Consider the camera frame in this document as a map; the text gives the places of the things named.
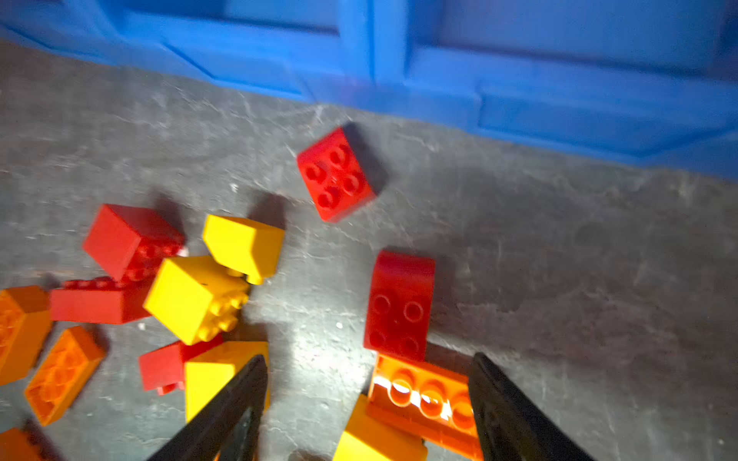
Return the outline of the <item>orange brick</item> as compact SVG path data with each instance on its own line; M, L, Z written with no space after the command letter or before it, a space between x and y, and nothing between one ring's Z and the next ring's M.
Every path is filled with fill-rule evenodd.
M482 460L468 382L467 376L428 362L379 355L367 413L469 460Z
M0 435L1 461L45 461L42 449L31 442L28 434L18 428Z
M48 296L41 287L1 291L1 385L30 373L51 327Z
M106 353L82 326L65 330L24 391L38 423L60 420Z

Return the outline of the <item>yellow brick right upper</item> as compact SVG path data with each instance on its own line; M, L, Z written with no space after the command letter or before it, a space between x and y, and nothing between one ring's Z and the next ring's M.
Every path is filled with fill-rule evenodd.
M361 394L340 437L333 461L428 459L429 451L420 437L370 417L367 405L367 395Z

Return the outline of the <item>red long brick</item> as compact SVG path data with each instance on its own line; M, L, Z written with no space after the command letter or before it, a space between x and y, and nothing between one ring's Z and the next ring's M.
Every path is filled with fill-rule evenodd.
M144 302L153 282L153 278L139 282L117 282L110 277L68 280L50 292L51 319L123 325L149 317Z

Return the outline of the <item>red arched brick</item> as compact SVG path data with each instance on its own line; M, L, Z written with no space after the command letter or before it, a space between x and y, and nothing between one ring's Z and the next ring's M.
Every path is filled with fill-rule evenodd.
M406 361L426 357L435 261L381 251L368 299L363 347Z

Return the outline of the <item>small red brick centre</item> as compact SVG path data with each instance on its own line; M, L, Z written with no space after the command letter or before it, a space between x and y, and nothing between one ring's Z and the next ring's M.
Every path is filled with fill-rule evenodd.
M138 359L143 390L156 391L160 396L175 390L185 390L186 363L223 343L223 335L218 334L210 342L189 346L182 341L176 341L145 353Z

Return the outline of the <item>red square brick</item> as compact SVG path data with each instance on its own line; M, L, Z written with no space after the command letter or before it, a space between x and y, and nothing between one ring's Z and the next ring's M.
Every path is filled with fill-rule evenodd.
M324 222L337 223L377 197L342 128L303 151L297 166Z
M155 276L164 259L175 257L186 238L157 211L101 205L83 249L117 282Z

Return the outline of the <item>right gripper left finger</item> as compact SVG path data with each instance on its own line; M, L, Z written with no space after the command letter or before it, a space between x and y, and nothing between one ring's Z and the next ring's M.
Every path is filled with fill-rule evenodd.
M266 360L256 355L149 460L253 460L267 390Z

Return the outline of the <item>yellow small brick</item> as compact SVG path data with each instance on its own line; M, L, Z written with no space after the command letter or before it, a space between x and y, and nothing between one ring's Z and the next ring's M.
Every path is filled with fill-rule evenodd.
M247 218L209 215L203 240L216 262L262 285L276 274L286 232Z

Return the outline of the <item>yellow brick below centre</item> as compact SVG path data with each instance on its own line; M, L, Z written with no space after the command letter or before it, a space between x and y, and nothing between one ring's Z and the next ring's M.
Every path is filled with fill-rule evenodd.
M189 423L256 355L269 363L265 341L229 341L186 363L186 421Z

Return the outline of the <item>blue three-compartment bin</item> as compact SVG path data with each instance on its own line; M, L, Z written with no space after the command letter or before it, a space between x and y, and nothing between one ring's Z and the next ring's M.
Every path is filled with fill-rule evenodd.
M1 36L104 65L737 176L733 1L5 1Z

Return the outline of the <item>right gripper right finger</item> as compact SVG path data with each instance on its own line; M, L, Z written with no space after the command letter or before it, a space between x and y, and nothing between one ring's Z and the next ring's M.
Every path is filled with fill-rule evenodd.
M485 460L592 461L484 353L475 353L469 395Z

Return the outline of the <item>red square brick top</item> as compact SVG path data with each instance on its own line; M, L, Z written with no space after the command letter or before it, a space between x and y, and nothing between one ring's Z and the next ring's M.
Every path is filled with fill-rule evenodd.
M342 128L303 151L297 166L324 222L337 223L377 197Z

